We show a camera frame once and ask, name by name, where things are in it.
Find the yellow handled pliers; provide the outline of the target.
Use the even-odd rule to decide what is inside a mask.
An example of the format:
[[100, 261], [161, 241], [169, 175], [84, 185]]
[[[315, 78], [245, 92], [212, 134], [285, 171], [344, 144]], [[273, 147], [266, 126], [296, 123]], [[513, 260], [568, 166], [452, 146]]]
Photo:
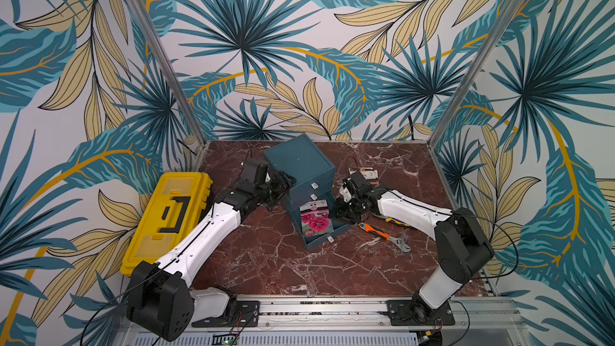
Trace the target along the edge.
[[391, 217], [384, 217], [381, 218], [382, 220], [384, 220], [387, 223], [391, 223], [391, 224], [396, 224], [398, 226], [402, 226], [402, 227], [411, 227], [409, 224], [406, 224], [404, 222], [399, 221], [398, 219], [393, 219]]

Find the teal bottom drawer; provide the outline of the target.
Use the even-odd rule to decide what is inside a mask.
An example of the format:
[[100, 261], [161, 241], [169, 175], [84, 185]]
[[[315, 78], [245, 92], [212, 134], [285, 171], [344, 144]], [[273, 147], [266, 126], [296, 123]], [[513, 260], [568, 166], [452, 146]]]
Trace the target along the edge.
[[336, 218], [336, 199], [331, 192], [290, 212], [307, 251], [315, 251], [324, 243], [332, 243], [351, 225]]

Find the yellow plastic toolbox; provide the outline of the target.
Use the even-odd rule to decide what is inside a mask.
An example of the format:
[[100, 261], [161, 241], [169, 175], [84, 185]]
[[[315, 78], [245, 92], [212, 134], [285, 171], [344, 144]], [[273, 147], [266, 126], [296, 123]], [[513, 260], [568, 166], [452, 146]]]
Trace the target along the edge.
[[185, 239], [205, 217], [212, 185], [205, 173], [163, 174], [123, 257], [121, 274], [130, 277], [141, 262], [155, 263]]

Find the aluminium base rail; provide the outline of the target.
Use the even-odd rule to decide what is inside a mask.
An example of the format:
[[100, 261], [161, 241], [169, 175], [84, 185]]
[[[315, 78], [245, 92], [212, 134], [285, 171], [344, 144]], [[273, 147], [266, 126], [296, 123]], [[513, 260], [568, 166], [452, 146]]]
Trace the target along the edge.
[[188, 327], [175, 345], [530, 345], [515, 302], [455, 297], [429, 325], [394, 325], [392, 296], [240, 295], [241, 320]]

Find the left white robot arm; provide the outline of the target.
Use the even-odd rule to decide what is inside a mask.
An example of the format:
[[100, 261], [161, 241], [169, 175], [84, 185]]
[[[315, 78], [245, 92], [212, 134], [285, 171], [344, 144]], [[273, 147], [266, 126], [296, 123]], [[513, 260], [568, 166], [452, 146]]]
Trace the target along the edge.
[[207, 317], [224, 314], [229, 294], [216, 289], [208, 303], [198, 304], [191, 287], [216, 248], [259, 206], [272, 209], [296, 180], [280, 172], [263, 181], [243, 177], [216, 197], [195, 229], [155, 263], [141, 262], [132, 272], [126, 318], [165, 341], [176, 340], [194, 321], [197, 311]]

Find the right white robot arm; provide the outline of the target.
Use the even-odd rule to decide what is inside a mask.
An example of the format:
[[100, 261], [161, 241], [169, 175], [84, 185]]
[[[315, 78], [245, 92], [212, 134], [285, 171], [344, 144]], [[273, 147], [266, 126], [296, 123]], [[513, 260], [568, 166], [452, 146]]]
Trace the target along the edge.
[[424, 317], [440, 309], [495, 255], [478, 218], [467, 209], [438, 208], [386, 187], [369, 185], [363, 192], [340, 188], [339, 217], [359, 222], [368, 211], [408, 224], [435, 240], [439, 265], [413, 296]]

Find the orange adjustable wrench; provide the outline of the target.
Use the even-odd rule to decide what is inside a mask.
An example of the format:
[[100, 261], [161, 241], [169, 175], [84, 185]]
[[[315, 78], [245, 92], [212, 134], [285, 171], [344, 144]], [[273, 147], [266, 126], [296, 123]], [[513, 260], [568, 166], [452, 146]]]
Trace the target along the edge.
[[387, 242], [392, 243], [393, 245], [395, 245], [403, 253], [410, 253], [410, 251], [412, 251], [410, 246], [408, 246], [405, 243], [405, 240], [403, 238], [397, 238], [397, 237], [391, 236], [388, 233], [385, 233], [385, 232], [382, 232], [382, 231], [380, 231], [378, 229], [375, 229], [373, 226], [371, 226], [369, 224], [360, 223], [359, 227], [360, 227], [360, 229], [362, 229], [365, 232], [368, 232], [368, 233], [371, 233], [373, 235], [376, 235], [376, 236], [378, 236], [380, 238], [383, 238]]

